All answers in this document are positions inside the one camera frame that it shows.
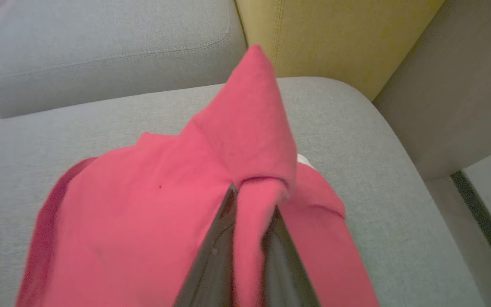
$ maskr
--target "sofa cushion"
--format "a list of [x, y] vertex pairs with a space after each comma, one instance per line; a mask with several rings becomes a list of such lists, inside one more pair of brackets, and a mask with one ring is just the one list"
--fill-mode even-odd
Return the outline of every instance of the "sofa cushion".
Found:
[[[327, 78], [278, 80], [298, 152], [343, 200], [382, 306], [483, 306], [407, 153], [376, 108]], [[220, 85], [111, 99], [0, 122], [0, 306], [19, 287], [37, 211], [60, 175], [142, 132], [178, 134]]]
[[16, 0], [0, 25], [0, 117], [225, 82], [232, 0]]

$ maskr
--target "gray sofa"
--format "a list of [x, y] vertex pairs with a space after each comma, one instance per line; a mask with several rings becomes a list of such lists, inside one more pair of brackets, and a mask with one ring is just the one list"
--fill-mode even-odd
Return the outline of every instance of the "gray sofa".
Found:
[[[12, 117], [0, 121], [0, 306], [14, 302], [37, 211], [58, 177], [142, 132], [179, 133], [245, 49], [231, 0], [17, 0], [0, 27], [0, 116]], [[483, 306], [372, 103], [328, 78], [278, 83], [298, 151], [344, 201], [381, 305]]]

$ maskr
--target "seam stitching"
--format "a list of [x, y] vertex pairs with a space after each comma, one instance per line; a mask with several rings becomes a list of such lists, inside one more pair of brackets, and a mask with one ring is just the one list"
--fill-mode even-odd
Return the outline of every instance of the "seam stitching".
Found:
[[115, 56], [94, 58], [93, 60], [85, 60], [85, 61], [79, 61], [79, 62], [69, 62], [69, 63], [64, 63], [64, 64], [57, 64], [57, 65], [53, 65], [53, 66], [45, 66], [42, 68], [37, 68], [35, 70], [28, 70], [26, 72], [16, 72], [13, 74], [2, 75], [2, 76], [0, 76], [0, 80], [5, 79], [5, 78], [25, 77], [26, 75], [34, 74], [36, 72], [58, 72], [60, 70], [69, 70], [69, 69], [76, 68], [76, 67], [85, 67], [85, 66], [101, 64], [101, 63], [112, 63], [115, 61], [128, 60], [128, 59], [132, 59], [132, 58], [148, 58], [150, 56], [184, 54], [184, 53], [191, 53], [191, 52], [209, 49], [209, 48], [217, 46], [222, 41], [226, 40], [228, 38], [228, 36], [230, 36], [230, 33], [232, 32], [232, 30], [231, 30], [232, 21], [231, 21], [231, 17], [230, 17], [230, 11], [228, 9], [228, 3], [226, 4], [226, 12], [227, 12], [227, 17], [228, 17], [228, 27], [226, 29], [226, 33], [224, 33], [223, 37], [221, 37], [220, 39], [215, 39], [215, 40], [210, 41], [208, 43], [203, 43], [201, 45], [195, 45], [195, 46], [179, 47], [179, 48], [175, 48], [175, 49], [158, 49], [158, 50], [145, 50], [145, 51], [138, 51], [138, 52], [129, 52], [126, 54], [120, 54], [120, 55], [115, 55]]
[[272, 50], [273, 50], [272, 61], [273, 61], [273, 65], [274, 65], [275, 70], [277, 68], [277, 62], [278, 62], [279, 37], [281, 34], [281, 23], [283, 20], [284, 8], [285, 8], [285, 0], [280, 0], [279, 6], [278, 6], [278, 15], [276, 17], [277, 22], [276, 22], [274, 44], [272, 45]]
[[[44, 70], [42, 72], [38, 72], [35, 75], [48, 74], [48, 73], [51, 73], [51, 72], [59, 72], [59, 71], [63, 71], [63, 70], [73, 70], [74, 68], [82, 68], [82, 67], [87, 67], [87, 66], [95, 66], [95, 65], [98, 65], [98, 64], [102, 64], [102, 63], [115, 63], [115, 62], [118, 62], [118, 61], [136, 60], [138, 58], [154, 58], [154, 57], [157, 57], [157, 56], [165, 56], [165, 55], [189, 54], [189, 53], [193, 53], [193, 52], [197, 52], [197, 51], [203, 51], [203, 50], [207, 50], [207, 49], [216, 47], [217, 45], [220, 45], [221, 43], [224, 43], [225, 45], [228, 46], [228, 43], [226, 43], [226, 41], [219, 41], [219, 42], [217, 42], [217, 43], [215, 43], [215, 44], [213, 44], [211, 46], [207, 46], [207, 47], [203, 47], [203, 48], [199, 48], [199, 49], [194, 49], [194, 50], [187, 50], [187, 51], [180, 51], [180, 52], [171, 52], [171, 53], [163, 53], [163, 54], [150, 54], [150, 55], [131, 56], [131, 57], [127, 57], [127, 58], [115, 58], [115, 59], [111, 59], [111, 60], [101, 60], [101, 61], [98, 61], [98, 62], [90, 62], [90, 63], [82, 64], [82, 65], [66, 66], [66, 67], [63, 67], [63, 68], [59, 68], [57, 70]], [[0, 78], [0, 80], [4, 80], [4, 79], [7, 79], [7, 78], [27, 78], [28, 76], [30, 76], [32, 74], [34, 74], [34, 72], [30, 72], [28, 74], [17, 75], [17, 76], [7, 76], [7, 77], [4, 77], [4, 78]]]

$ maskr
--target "red shirt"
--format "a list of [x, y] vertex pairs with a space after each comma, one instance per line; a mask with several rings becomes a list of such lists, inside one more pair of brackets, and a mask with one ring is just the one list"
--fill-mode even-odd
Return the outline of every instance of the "red shirt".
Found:
[[258, 306], [279, 206], [323, 306], [377, 306], [341, 200], [297, 151], [269, 60], [252, 46], [178, 136], [69, 169], [39, 212], [17, 306], [172, 306], [231, 183], [234, 287]]

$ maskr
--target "yellow fabric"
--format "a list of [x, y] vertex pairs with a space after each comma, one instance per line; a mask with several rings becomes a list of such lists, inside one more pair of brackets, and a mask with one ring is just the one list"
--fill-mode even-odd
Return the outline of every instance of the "yellow fabric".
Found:
[[236, 0], [277, 76], [325, 76], [371, 101], [444, 0]]

